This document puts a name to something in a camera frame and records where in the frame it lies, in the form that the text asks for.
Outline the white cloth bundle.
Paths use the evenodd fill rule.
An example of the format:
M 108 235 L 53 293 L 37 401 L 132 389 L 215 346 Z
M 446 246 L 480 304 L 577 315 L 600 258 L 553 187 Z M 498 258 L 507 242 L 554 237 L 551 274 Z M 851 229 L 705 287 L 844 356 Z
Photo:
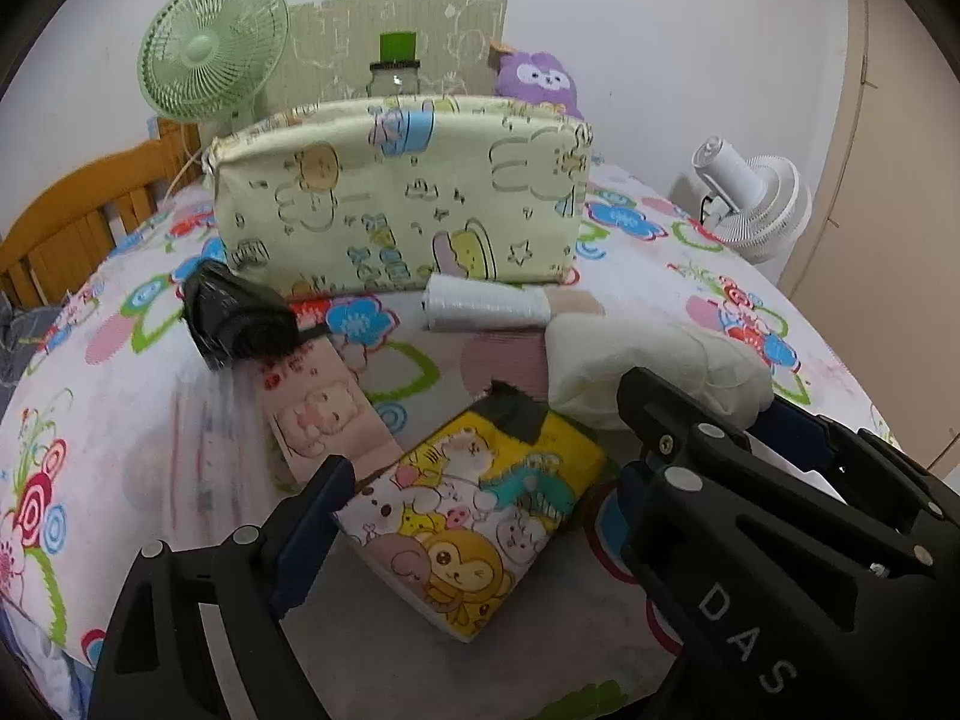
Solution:
M 770 367 L 722 333 L 688 323 L 562 314 L 545 328 L 548 405 L 599 431 L 623 431 L 620 379 L 644 367 L 739 429 L 773 403 Z

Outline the colourful cartoon tissue pack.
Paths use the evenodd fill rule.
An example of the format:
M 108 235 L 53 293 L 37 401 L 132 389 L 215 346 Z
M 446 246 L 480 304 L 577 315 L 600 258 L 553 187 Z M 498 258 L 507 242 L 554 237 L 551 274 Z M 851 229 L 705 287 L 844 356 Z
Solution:
M 368 566 L 437 628 L 475 639 L 605 466 L 601 446 L 495 382 L 335 514 Z

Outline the white plastic bag roll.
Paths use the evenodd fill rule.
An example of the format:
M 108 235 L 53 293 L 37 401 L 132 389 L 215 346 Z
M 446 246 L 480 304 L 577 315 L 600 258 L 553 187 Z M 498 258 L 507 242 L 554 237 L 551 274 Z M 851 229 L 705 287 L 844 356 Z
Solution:
M 498 332 L 542 328 L 551 307 L 542 288 L 516 288 L 496 281 L 433 275 L 421 296 L 435 332 Z

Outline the black plastic bag bundle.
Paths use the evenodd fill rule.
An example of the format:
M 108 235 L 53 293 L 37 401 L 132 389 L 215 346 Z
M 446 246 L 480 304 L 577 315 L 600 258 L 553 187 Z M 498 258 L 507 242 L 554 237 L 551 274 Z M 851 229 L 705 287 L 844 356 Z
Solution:
M 296 312 L 273 289 L 236 277 L 224 263 L 202 260 L 184 283 L 184 320 L 208 369 L 280 359 L 331 334 L 324 322 L 298 325 Z

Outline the clear plastic zip bag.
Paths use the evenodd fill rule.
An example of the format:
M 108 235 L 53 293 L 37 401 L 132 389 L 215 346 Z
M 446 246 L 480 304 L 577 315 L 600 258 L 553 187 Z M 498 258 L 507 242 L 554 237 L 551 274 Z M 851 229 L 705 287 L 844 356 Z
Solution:
M 265 522 L 299 484 L 268 427 L 256 371 L 202 369 L 179 379 L 160 424 L 124 461 L 122 489 L 149 538 L 176 550 Z

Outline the white standing fan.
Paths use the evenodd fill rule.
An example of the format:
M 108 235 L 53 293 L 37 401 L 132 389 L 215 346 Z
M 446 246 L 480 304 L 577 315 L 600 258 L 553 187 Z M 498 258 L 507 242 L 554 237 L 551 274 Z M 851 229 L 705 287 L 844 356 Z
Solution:
M 812 218 L 812 193 L 784 156 L 744 158 L 727 140 L 698 146 L 692 167 L 706 187 L 701 224 L 752 265 L 775 260 Z

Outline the pink cartoon packet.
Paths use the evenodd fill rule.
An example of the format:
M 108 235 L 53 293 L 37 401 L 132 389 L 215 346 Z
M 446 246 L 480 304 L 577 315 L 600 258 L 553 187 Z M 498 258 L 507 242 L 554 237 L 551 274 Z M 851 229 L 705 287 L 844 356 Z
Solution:
M 346 458 L 356 481 L 381 473 L 402 455 L 389 427 L 361 392 L 327 338 L 260 368 L 260 403 L 298 483 L 327 457 Z

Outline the yellow cartoon fabric storage box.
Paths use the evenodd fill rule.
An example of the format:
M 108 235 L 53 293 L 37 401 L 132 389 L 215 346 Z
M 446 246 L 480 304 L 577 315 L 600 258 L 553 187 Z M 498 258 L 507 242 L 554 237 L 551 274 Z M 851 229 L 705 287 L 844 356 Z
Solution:
M 226 260 L 288 299 L 420 289 L 431 275 L 558 283 L 594 133 L 493 96 L 313 104 L 210 143 Z

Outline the floral bed sheet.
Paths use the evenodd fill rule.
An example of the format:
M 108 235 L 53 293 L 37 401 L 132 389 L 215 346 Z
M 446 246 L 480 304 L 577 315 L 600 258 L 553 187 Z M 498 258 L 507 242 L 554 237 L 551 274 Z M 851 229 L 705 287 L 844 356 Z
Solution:
M 124 461 L 179 379 L 206 369 L 184 278 L 223 250 L 200 187 L 174 195 L 68 301 L 2 400 L 2 642 L 60 718 L 88 711 L 94 661 L 145 519 Z M 624 317 L 693 322 L 750 346 L 778 394 L 885 431 L 869 395 L 758 270 L 613 164 L 590 170 L 571 271 Z M 338 718 L 590 718 L 654 691 L 677 639 L 619 561 L 610 497 L 588 502 L 468 644 L 337 544 L 286 630 Z

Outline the grey plaid pillow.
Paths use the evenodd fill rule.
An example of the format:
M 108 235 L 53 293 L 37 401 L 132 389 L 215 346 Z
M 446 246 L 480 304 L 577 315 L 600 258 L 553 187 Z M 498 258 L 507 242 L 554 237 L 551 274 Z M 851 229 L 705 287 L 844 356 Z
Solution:
M 2 400 L 8 401 L 14 387 L 25 375 L 26 366 L 32 360 L 44 335 L 59 315 L 58 305 L 44 305 L 36 309 L 16 309 L 2 296 L 0 317 L 0 385 Z

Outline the purple plush toy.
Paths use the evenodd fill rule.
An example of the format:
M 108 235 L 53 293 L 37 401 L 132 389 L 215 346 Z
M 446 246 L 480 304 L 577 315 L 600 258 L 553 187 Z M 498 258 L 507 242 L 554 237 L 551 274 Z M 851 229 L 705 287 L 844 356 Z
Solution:
M 548 52 L 508 52 L 501 55 L 494 93 L 533 106 L 550 106 L 581 119 L 578 88 L 562 62 Z

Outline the wooden bed headboard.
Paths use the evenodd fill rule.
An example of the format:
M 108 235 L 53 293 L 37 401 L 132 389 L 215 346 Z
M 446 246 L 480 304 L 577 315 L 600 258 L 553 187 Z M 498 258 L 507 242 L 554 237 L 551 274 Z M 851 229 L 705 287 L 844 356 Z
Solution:
M 119 242 L 153 216 L 161 195 L 190 181 L 199 127 L 158 122 L 158 135 L 70 172 L 21 213 L 2 239 L 2 293 L 16 309 L 75 293 Z

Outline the glass jar with green lid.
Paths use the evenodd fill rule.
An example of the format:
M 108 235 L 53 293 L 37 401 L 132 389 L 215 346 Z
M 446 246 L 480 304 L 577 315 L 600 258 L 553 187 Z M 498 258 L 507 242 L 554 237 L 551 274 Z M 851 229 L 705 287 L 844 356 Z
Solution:
M 366 86 L 370 98 L 420 93 L 420 60 L 416 57 L 415 32 L 383 32 L 379 36 L 379 59 L 370 65 L 370 72 L 370 82 Z

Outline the patterned cardboard sheet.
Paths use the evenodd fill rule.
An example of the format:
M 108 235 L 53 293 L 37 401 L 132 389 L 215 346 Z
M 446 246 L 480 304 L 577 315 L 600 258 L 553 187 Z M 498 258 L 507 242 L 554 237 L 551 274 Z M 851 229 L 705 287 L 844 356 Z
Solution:
M 493 93 L 491 44 L 508 0 L 324 0 L 288 8 L 281 59 L 256 112 L 361 98 L 372 82 L 416 76 L 428 94 Z

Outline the green desk fan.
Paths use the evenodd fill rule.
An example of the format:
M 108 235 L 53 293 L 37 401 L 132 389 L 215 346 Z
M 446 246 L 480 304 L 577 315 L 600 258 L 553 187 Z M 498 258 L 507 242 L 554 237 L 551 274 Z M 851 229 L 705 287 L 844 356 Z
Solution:
M 165 119 L 236 132 L 254 120 L 286 36 L 286 0 L 169 0 L 140 44 L 140 91 Z

